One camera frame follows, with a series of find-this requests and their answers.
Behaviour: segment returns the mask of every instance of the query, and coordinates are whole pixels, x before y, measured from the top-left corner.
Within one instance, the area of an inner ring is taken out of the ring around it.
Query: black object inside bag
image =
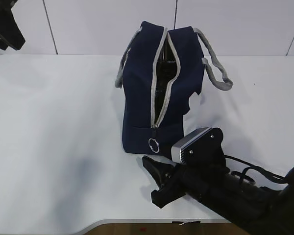
[[[15,23],[11,8],[18,0],[0,0],[0,49],[19,50],[25,39]]]
[[[167,85],[177,73],[176,60],[167,38],[161,49],[156,71],[158,77],[155,91],[155,118],[158,119],[165,100]]]
[[[143,166],[159,187],[151,193],[152,202],[162,208],[189,194],[251,235],[294,235],[294,168],[282,177],[226,156],[221,148],[222,139],[219,128],[210,128],[199,139],[181,148],[182,164],[176,166],[144,156]],[[242,172],[231,172],[226,166],[227,158],[247,167]],[[251,169],[274,183],[287,186],[283,190],[257,187],[246,175]]]

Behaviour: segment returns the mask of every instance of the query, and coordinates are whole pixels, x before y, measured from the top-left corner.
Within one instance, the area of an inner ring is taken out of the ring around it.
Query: black mount
[[[2,50],[6,50],[8,47],[19,50],[25,43],[11,11],[17,1],[0,0],[0,49]]]
[[[205,149],[212,146],[211,143],[204,144],[205,140],[211,141],[203,136],[200,141],[194,142],[195,145],[200,143],[200,148],[191,146],[196,149],[192,157],[197,160],[186,164],[173,166],[147,156],[142,158],[144,168],[159,187],[151,193],[152,202],[163,208],[189,194],[251,235],[294,235],[294,168],[281,177],[243,160],[225,156],[221,142],[219,147],[213,144],[214,151]],[[249,167],[242,173],[230,173],[226,158]],[[281,191],[258,188],[254,185],[255,181],[246,175],[249,169],[257,170],[275,183],[288,185]]]

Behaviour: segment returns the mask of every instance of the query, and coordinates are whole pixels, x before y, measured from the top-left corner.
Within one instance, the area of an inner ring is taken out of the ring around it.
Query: white table
[[[225,221],[190,197],[163,209],[151,203],[156,183],[141,155],[121,146],[124,94],[113,86],[119,60],[0,56],[0,234]],[[223,130],[226,154],[284,175],[294,166],[294,57],[220,60],[235,86],[221,92],[205,76],[198,125]],[[191,107],[197,102],[192,96]]]

